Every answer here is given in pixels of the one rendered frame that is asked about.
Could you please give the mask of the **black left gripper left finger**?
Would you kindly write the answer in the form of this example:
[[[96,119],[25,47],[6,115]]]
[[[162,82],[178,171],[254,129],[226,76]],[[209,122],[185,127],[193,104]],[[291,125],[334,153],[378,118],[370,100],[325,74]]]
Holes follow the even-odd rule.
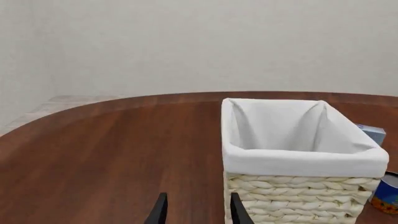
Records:
[[[153,209],[146,218],[146,224],[165,224],[167,219],[168,200],[167,193],[159,194]]]

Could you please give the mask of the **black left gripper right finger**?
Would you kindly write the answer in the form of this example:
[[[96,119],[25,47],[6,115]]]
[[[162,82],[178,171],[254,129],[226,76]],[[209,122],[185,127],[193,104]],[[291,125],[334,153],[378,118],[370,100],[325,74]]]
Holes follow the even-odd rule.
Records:
[[[230,199],[231,219],[233,224],[253,224],[243,203],[236,192],[231,193]]]

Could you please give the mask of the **blue tin with orange print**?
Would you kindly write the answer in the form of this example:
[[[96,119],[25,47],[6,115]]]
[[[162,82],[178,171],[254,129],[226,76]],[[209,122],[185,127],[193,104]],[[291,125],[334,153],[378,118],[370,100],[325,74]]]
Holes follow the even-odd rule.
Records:
[[[398,173],[386,171],[370,204],[386,214],[398,214]]]

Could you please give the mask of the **white woven basket with liner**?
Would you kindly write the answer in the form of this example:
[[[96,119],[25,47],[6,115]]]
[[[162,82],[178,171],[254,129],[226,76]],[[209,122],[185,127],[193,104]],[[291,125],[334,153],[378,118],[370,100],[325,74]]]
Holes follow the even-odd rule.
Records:
[[[355,224],[388,153],[322,100],[221,104],[225,221],[238,194],[254,224]]]

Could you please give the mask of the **blue-grey printed box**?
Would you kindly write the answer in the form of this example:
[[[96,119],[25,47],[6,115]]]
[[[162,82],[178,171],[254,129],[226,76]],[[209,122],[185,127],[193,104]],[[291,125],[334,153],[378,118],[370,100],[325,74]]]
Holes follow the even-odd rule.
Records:
[[[356,124],[356,125],[378,145],[381,146],[383,144],[384,138],[386,137],[385,130],[374,126],[365,126],[363,124]]]

